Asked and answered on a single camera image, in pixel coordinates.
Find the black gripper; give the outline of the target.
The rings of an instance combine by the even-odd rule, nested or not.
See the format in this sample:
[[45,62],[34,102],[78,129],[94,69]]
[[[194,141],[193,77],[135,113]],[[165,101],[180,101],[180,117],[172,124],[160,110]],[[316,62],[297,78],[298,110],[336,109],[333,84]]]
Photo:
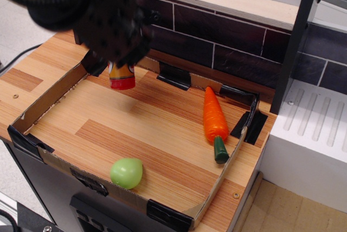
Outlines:
[[141,7],[137,0],[90,0],[73,27],[80,40],[96,55],[118,68],[137,64],[150,50],[150,25],[160,13]]

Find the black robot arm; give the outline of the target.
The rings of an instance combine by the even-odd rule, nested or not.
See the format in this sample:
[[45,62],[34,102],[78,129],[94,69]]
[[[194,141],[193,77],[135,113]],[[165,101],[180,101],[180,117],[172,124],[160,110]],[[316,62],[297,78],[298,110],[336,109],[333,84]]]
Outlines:
[[51,31],[74,31],[97,57],[118,67],[135,65],[150,51],[150,25],[159,15],[137,0],[12,0]]

